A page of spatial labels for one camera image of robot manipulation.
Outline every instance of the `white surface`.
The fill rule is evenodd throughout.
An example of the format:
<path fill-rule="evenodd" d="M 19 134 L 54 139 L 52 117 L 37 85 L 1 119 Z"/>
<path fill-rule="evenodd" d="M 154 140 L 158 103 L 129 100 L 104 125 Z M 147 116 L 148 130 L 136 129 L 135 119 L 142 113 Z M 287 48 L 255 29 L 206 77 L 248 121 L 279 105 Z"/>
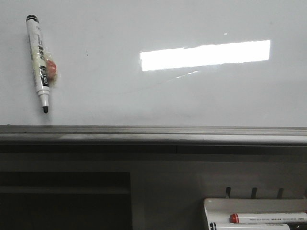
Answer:
<path fill-rule="evenodd" d="M 0 0 L 0 125 L 307 127 L 307 1 Z M 60 77 L 45 115 L 26 16 Z M 269 60 L 143 72 L 140 53 L 271 41 Z"/>
<path fill-rule="evenodd" d="M 229 223 L 229 217 L 237 212 L 287 212 L 304 211 L 307 200 L 269 200 L 269 199 L 220 199 L 204 200 L 204 211 L 208 228 L 211 222 Z"/>

